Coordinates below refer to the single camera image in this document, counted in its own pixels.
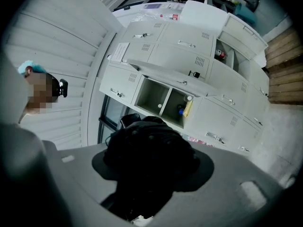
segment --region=yellow object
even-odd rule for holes
[[[184,117],[187,117],[187,116],[188,116],[188,113],[189,113],[189,110],[190,110],[192,104],[193,104],[193,101],[190,101],[190,102],[188,102],[188,103],[186,104],[186,107],[185,107],[185,109],[184,109],[184,111],[183,111],[183,116],[184,116]]]

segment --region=person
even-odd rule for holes
[[[25,115],[39,114],[40,109],[47,108],[47,104],[57,102],[59,96],[67,96],[67,81],[61,79],[59,82],[33,61],[24,62],[18,68],[18,73],[24,76],[32,92],[19,123]]]

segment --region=ear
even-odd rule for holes
[[[25,68],[25,77],[28,77],[33,72],[33,68],[31,66],[27,66]]]

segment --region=bottle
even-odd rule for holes
[[[183,105],[181,105],[181,104],[179,104],[179,105],[177,106],[177,109],[178,109],[178,114],[183,115],[183,112],[184,112],[184,106],[183,106]]]
[[[216,49],[216,51],[214,52],[214,54],[219,57],[219,59],[226,59],[226,53],[224,51],[221,51],[219,49]]]

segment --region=blue object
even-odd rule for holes
[[[31,66],[33,68],[33,72],[36,73],[47,73],[47,71],[39,64],[34,63],[33,61],[26,61],[22,63],[18,68],[18,73],[23,75],[25,74],[26,67]]]
[[[250,25],[254,25],[257,22],[256,15],[252,11],[250,11],[249,8],[243,6],[241,3],[236,6],[234,15]]]

